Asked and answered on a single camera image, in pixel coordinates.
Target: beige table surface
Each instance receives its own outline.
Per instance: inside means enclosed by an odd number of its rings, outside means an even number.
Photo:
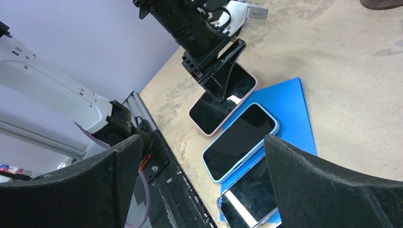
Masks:
[[[403,7],[368,10],[358,0],[257,0],[265,25],[248,25],[239,63],[258,88],[299,76],[319,157],[403,181]],[[179,49],[141,92],[169,146],[219,227],[214,184],[201,155],[217,137],[188,117],[203,89]]]

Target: phone screen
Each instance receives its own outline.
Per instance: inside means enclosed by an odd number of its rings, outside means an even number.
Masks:
[[[220,103],[206,92],[190,109],[189,116],[205,134],[211,135],[255,85],[256,80],[236,63],[228,81],[228,98]]]
[[[221,179],[275,126],[260,106],[249,106],[203,154],[213,179]]]
[[[252,228],[277,210],[265,157],[235,182],[221,199],[221,211],[231,228]]]

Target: metal bar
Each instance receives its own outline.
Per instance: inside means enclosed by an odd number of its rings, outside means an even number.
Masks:
[[[0,133],[76,159],[82,159],[86,154],[82,150],[25,130],[2,120],[0,120]]]

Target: tabletop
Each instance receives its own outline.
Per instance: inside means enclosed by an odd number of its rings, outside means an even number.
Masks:
[[[246,25],[238,62],[258,89],[300,77],[319,157],[403,181],[403,7],[368,10],[359,0],[257,0],[265,25]],[[220,186],[188,111],[204,90],[181,65],[179,49],[141,97],[219,227]]]

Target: blue mat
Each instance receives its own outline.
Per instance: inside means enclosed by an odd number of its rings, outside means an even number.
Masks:
[[[226,129],[253,102],[262,105],[277,119],[280,124],[280,130],[276,134],[278,137],[306,152],[317,155],[299,77],[253,92],[225,122],[223,129]],[[221,192],[226,190],[263,155],[264,148],[262,147],[221,184]],[[275,215],[269,222],[280,222],[280,215]]]

